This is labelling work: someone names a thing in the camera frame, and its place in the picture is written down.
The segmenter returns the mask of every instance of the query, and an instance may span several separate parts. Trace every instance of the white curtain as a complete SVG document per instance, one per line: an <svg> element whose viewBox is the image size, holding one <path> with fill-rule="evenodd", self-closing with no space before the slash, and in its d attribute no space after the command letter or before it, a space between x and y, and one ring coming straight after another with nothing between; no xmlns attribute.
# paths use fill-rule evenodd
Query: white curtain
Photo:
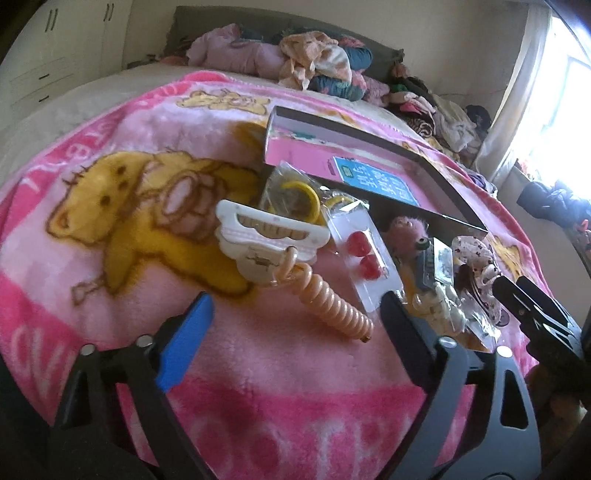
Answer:
<svg viewBox="0 0 591 480"><path fill-rule="evenodd" d="M474 160L472 168L499 188L517 159L512 145L527 112L551 18L551 9L546 5L530 5L513 75L489 134Z"/></svg>

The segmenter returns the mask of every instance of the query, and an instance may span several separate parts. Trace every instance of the box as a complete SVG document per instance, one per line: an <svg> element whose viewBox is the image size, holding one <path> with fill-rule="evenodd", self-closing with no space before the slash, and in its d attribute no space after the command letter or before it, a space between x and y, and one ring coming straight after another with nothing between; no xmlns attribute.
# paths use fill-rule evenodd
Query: box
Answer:
<svg viewBox="0 0 591 480"><path fill-rule="evenodd" d="M474 210L421 155L384 138L326 118L275 107L265 139L266 177L286 161L321 184L367 200L380 231L393 218L427 222L447 245L459 235L488 233Z"/></svg>

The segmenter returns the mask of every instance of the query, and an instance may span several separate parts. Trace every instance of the headboard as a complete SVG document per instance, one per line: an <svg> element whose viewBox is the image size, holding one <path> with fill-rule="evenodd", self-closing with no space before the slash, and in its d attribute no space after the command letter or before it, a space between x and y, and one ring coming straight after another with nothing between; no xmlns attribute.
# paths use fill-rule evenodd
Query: headboard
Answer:
<svg viewBox="0 0 591 480"><path fill-rule="evenodd" d="M260 8L179 6L174 12L174 21L168 32L164 55L174 54L183 39L195 39L214 28L224 27L231 23L250 28L263 35L267 41L279 32L298 27L351 35L364 42L374 54L374 60L371 67L367 69L366 74L381 81L388 78L394 60L399 59L404 54L403 50L386 47L337 25L331 25L312 18L299 17L298 15Z"/></svg>

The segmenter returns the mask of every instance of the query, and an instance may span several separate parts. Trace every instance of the blue gripper pad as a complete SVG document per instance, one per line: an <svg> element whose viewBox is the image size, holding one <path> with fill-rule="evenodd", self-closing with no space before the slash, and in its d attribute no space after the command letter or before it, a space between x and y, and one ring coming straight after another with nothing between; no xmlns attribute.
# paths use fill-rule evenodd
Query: blue gripper pad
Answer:
<svg viewBox="0 0 591 480"><path fill-rule="evenodd" d="M164 393L181 383L212 321L213 299L211 295L203 293L185 314L182 324L160 353L156 384Z"/></svg>

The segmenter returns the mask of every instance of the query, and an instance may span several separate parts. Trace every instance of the bed sheet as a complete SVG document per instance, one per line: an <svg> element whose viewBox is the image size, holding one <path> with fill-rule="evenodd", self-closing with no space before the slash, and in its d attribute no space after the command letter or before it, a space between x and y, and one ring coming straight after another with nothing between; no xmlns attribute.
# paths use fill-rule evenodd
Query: bed sheet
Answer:
<svg viewBox="0 0 591 480"><path fill-rule="evenodd" d="M505 273L547 290L531 243L499 202L379 109L359 112L346 101L216 72L179 79L183 73L150 66L93 82L17 125L17 138L5 137L13 141L5 160L14 156L6 169L18 172L0 190L2 357L51 421L84 343L127 345L211 291L213 325L168 398L219 478L374 478L424 399L383 327L369 343L354 342L288 291L252 288L213 233L220 198L247 203L258 193L273 107L342 121L425 156L492 232ZM150 90L168 75L172 83ZM353 299L337 256L320 251L314 270ZM503 341L523 371L534 364L515 321ZM453 455L469 404L465 395L441 460ZM122 408L140 455L153 460L124 392Z"/></svg>
<svg viewBox="0 0 591 480"><path fill-rule="evenodd" d="M16 125L0 131L0 185L43 148L79 125L116 105L199 70L201 69L162 63L143 65L81 85L44 105ZM284 88L270 80L238 73L225 75L253 85ZM351 109L390 125L410 138L420 140L404 121L384 108L364 101L353 103L317 92L303 92L303 95Z"/></svg>

